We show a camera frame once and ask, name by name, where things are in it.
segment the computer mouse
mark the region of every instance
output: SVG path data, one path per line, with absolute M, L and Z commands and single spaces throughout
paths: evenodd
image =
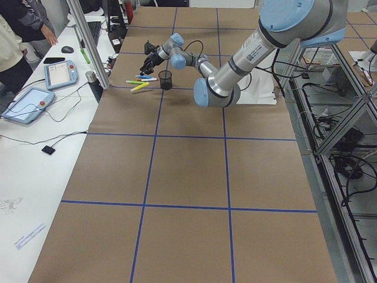
M 73 53 L 73 51 L 74 51 L 73 48 L 70 46 L 63 46 L 61 48 L 62 53 Z

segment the tablet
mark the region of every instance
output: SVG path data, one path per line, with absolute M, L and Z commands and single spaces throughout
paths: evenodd
M 29 124 L 42 114 L 43 109 L 49 106 L 54 98 L 53 92 L 32 87 L 6 109 L 1 117 L 22 124 Z
M 46 65 L 44 70 L 48 90 L 73 85 L 78 79 L 76 66 L 71 60 Z

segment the dark jacket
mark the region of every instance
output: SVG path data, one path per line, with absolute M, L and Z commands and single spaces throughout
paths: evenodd
M 54 31 L 39 0 L 0 0 L 0 14 L 23 42 L 44 40 L 43 24 Z

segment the robotic arm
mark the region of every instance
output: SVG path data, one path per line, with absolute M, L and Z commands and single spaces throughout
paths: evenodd
M 240 98 L 238 82 L 277 48 L 296 38 L 301 47 L 337 43 L 345 36 L 348 0 L 265 0 L 259 27 L 220 69 L 203 54 L 183 51 L 184 41 L 173 34 L 162 46 L 145 46 L 148 55 L 142 73 L 170 59 L 176 69 L 197 68 L 203 78 L 194 86 L 194 98 L 202 107 L 227 107 Z

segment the hand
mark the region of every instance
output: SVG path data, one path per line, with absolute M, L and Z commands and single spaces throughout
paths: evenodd
M 51 45 L 55 45 L 56 43 L 58 43 L 58 40 L 55 34 L 45 24 L 43 24 L 41 28 L 41 32 L 47 39 L 48 43 L 50 43 Z

